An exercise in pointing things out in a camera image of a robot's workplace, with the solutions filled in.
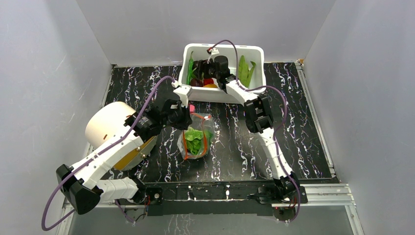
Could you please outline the white plastic bin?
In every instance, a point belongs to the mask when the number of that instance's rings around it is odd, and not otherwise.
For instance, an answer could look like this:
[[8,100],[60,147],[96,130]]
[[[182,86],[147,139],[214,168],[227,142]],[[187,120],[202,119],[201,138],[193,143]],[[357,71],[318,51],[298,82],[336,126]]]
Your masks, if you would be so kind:
[[[206,60],[209,55],[207,49],[212,44],[197,44],[191,43],[185,46],[183,53],[183,65],[178,76],[178,82],[182,85],[187,85],[187,72],[189,66],[189,60],[192,58],[194,61]],[[245,61],[249,64],[249,68],[252,67],[251,61],[255,62],[256,67],[253,71],[249,89],[266,85],[266,77],[264,73],[264,51],[262,48],[257,46],[240,46],[237,45],[236,49],[230,44],[219,44],[215,47],[218,50],[217,54],[214,54],[212,58],[218,55],[224,55],[228,58],[229,69],[232,74],[236,74],[236,56],[235,52],[238,53],[238,57],[242,55],[245,57]],[[236,98],[226,94],[219,88],[203,88],[193,87],[191,95],[189,97],[191,101],[201,102],[218,102],[218,103],[233,103],[238,104]]]

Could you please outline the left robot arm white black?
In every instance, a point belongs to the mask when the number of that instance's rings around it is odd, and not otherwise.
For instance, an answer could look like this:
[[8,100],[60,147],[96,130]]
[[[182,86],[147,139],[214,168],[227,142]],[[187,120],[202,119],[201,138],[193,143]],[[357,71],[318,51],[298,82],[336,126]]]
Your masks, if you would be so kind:
[[78,214],[90,212],[101,202],[126,199],[143,203],[161,191],[131,177],[105,180],[104,175],[112,168],[128,170],[141,163],[144,146],[163,128],[184,130],[190,124],[187,98],[168,99],[161,107],[151,105],[142,115],[121,101],[106,105],[85,131],[95,151],[71,166],[57,168],[61,192]]

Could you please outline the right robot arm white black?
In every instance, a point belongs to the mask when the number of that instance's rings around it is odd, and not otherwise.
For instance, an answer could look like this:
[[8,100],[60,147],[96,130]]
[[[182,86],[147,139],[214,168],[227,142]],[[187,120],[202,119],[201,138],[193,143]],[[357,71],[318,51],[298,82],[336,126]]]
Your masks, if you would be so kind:
[[272,167],[272,188],[260,187],[257,193],[248,196],[262,204],[274,202],[291,202],[300,206],[305,196],[300,190],[300,181],[286,162],[277,141],[277,130],[282,127],[274,126],[274,118],[268,97],[265,94],[255,94],[242,84],[241,67],[236,74],[229,69],[226,56],[217,56],[214,59],[201,60],[189,66],[190,79],[216,80],[217,87],[224,93],[233,96],[244,107],[247,129],[255,134],[261,142],[269,164]]

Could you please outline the clear zip top bag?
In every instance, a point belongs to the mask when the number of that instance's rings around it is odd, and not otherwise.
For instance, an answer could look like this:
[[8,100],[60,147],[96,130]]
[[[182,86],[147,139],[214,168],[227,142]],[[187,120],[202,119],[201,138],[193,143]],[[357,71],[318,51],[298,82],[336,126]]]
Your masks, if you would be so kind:
[[215,137],[215,125],[211,114],[192,113],[192,123],[179,135],[178,150],[184,160],[203,158],[208,154]]

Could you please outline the green napa cabbage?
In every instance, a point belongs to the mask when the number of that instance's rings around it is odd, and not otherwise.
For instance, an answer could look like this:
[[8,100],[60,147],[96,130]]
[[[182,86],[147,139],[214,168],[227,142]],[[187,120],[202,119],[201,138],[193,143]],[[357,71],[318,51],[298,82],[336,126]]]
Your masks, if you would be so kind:
[[209,130],[197,130],[189,127],[184,132],[184,139],[187,153],[191,157],[202,157],[210,149],[210,142],[213,133]]

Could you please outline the long green chili pepper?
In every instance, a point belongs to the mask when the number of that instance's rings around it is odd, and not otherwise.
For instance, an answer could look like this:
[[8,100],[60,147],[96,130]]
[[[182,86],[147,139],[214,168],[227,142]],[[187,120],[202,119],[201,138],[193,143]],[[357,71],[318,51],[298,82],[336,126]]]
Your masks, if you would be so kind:
[[193,76],[193,65],[194,65],[194,59],[193,59],[193,51],[190,53],[189,61],[188,61],[188,68],[187,68],[187,79],[186,82],[188,85],[190,85],[190,82],[192,80]]

